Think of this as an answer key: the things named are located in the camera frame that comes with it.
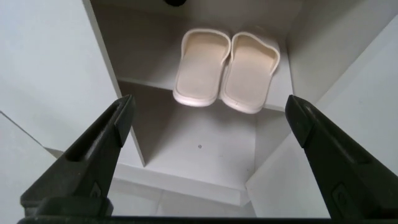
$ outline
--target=shelf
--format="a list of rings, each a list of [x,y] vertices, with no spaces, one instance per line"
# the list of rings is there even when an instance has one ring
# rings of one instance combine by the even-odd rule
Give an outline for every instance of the shelf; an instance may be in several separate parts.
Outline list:
[[[119,82],[133,94],[133,129],[145,169],[245,191],[254,172],[256,120],[217,101],[206,108],[177,103],[171,91]]]
[[[115,6],[95,6],[95,13],[119,81],[174,88],[181,39],[189,28],[198,27],[198,22]],[[284,111],[288,96],[293,94],[284,45],[280,43],[280,65],[264,105],[279,111]]]

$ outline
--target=pair of slippers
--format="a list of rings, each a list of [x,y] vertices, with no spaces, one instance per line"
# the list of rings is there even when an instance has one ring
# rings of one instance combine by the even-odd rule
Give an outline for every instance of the pair of slippers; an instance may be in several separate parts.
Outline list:
[[[173,96],[183,105],[200,107],[211,105],[220,95],[238,111],[257,113],[279,60],[278,43],[258,31],[238,32],[230,39],[220,30],[192,29],[182,39]]]

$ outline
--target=slide sandal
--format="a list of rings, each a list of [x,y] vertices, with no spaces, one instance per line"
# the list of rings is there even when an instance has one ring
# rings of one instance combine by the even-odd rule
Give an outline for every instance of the slide sandal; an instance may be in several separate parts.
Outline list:
[[[273,38],[254,32],[235,34],[220,98],[240,112],[259,112],[266,101],[279,60],[279,46]]]
[[[218,97],[231,40],[214,29],[192,29],[182,39],[181,61],[173,96],[188,106],[209,106]]]

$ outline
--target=cabinet door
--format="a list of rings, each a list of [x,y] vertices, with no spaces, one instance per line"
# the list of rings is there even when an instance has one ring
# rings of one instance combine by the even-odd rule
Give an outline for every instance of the cabinet door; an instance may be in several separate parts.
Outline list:
[[[0,110],[41,145],[66,150],[120,96],[88,0],[0,2]],[[132,136],[120,158],[142,166]]]
[[[398,17],[317,103],[342,130],[398,174]],[[303,149],[293,134],[246,183],[259,217],[328,217]]]

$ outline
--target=white shelf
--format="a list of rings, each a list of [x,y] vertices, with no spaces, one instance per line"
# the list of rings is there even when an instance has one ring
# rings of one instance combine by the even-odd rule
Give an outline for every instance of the white shelf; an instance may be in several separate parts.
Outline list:
[[[254,172],[256,120],[221,101],[206,108],[178,104],[171,91],[119,82],[134,94],[137,136],[146,169],[245,191]]]
[[[115,6],[95,6],[95,13],[118,80],[174,88],[182,36],[198,22]],[[288,96],[293,94],[284,45],[281,42],[280,65],[264,105],[279,111],[284,111]]]

